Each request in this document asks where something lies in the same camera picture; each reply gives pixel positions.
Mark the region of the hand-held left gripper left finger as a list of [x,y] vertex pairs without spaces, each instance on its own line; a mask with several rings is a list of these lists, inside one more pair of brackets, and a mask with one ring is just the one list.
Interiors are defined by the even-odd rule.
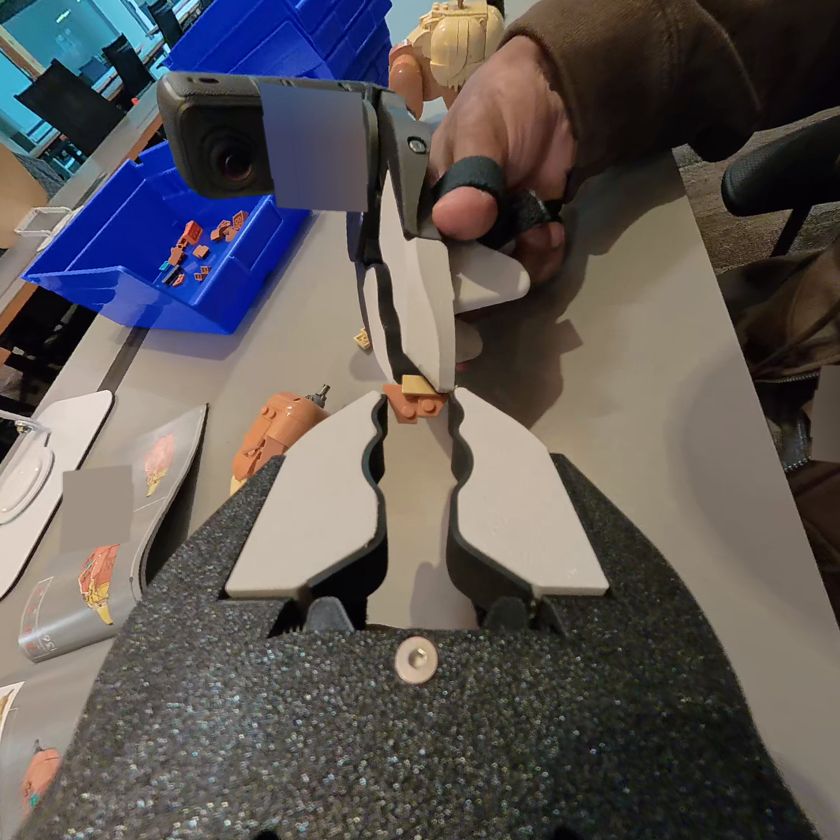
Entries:
[[387,572],[388,404],[368,392],[283,456],[226,585],[233,599],[365,601]]

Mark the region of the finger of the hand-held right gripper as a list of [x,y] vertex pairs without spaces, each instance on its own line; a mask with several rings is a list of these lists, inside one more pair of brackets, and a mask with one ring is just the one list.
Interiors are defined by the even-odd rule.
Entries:
[[380,249],[392,280],[402,350],[436,392],[455,388],[454,287],[447,246],[404,235],[390,174],[381,196]]
[[401,384],[408,374],[402,324],[397,314],[392,272],[374,240],[368,217],[356,218],[356,280],[364,328],[386,379]]

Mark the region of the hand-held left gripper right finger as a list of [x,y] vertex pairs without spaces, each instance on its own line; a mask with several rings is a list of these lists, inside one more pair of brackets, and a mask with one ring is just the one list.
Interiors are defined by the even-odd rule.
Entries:
[[601,596],[609,582],[546,446],[465,387],[450,397],[448,574],[470,600]]

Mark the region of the brown brick plate assembly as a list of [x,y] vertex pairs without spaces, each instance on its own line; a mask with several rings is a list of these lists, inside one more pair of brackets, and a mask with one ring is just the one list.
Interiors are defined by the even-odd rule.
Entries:
[[448,394],[445,393],[407,393],[398,384],[385,383],[381,391],[399,424],[417,424],[419,419],[435,418],[441,414],[448,400]]

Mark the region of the person's right forearm brown sleeve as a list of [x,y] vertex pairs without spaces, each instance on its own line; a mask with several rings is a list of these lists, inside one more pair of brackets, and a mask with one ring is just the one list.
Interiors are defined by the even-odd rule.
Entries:
[[688,145],[722,161],[838,107],[838,1],[546,1],[508,28],[549,67],[576,140],[569,193]]

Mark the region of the person's right hand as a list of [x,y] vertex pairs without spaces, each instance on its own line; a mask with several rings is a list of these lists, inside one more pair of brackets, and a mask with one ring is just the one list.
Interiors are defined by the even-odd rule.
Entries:
[[[439,178],[457,161],[484,156],[499,164],[513,192],[533,191],[543,201],[564,198],[576,142],[553,83],[553,64],[541,46],[526,36],[511,38],[467,80],[435,130],[430,173]],[[433,209],[441,234],[459,240],[487,234],[496,218],[495,199],[468,186],[443,196]],[[560,270],[564,241],[560,222],[518,238],[512,255],[532,287]]]

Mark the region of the brown rounded brick model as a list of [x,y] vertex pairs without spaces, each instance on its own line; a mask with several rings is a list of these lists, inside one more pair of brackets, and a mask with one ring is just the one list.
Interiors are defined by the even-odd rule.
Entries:
[[324,408],[329,389],[325,384],[306,396],[279,392],[266,400],[234,457],[230,496],[268,460],[284,455],[300,437],[329,416]]

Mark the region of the pile of brown loose bricks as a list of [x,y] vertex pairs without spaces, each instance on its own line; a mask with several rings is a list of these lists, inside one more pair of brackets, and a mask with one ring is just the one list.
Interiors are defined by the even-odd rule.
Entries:
[[201,283],[209,278],[244,229],[249,216],[250,212],[242,209],[209,227],[189,219],[161,264],[157,281],[165,287],[180,287],[188,280]]

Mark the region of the black background chair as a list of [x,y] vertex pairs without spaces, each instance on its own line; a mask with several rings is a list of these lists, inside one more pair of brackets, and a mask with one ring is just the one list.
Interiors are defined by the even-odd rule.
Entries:
[[46,121],[86,157],[95,153],[125,111],[93,90],[57,59],[14,98]]

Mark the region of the blue plastic bin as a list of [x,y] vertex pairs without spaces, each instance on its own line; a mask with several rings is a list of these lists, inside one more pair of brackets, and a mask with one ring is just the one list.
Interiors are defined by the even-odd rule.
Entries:
[[[209,227],[250,212],[233,246],[201,283],[157,281],[195,219]],[[168,143],[126,161],[23,273],[23,279],[126,327],[231,334],[283,260],[309,212],[275,197],[215,201],[187,187]]]

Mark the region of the grey instruction booklet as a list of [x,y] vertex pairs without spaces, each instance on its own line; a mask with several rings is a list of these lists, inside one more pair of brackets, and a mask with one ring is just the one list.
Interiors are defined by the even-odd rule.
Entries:
[[199,404],[130,440],[70,496],[86,530],[61,537],[23,609],[18,647],[42,662],[113,637],[146,587],[151,544],[190,471],[207,420]]

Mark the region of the beige brick figure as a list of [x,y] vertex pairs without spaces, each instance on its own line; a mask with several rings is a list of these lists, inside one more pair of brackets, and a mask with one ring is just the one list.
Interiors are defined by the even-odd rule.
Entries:
[[503,1],[435,2],[388,56],[387,87],[415,119],[424,104],[450,108],[467,80],[498,49],[505,30]]

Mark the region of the person's leg dark clothing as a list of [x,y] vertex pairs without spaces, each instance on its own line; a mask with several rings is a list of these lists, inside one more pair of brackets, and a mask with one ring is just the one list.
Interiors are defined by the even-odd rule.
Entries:
[[839,363],[838,240],[761,259],[718,284],[794,503],[835,613],[839,596],[839,467],[812,455],[813,398]]

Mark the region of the black mesh office chair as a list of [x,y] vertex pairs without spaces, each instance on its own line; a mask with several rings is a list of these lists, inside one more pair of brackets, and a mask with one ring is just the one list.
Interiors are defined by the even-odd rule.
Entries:
[[735,217],[789,211],[771,257],[786,255],[814,206],[839,201],[839,116],[815,122],[729,165],[721,198]]

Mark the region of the instruction sheet with brown model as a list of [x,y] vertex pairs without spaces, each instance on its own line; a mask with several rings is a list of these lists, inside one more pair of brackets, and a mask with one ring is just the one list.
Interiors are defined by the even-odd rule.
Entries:
[[60,765],[58,723],[23,680],[2,685],[1,828],[12,838]]

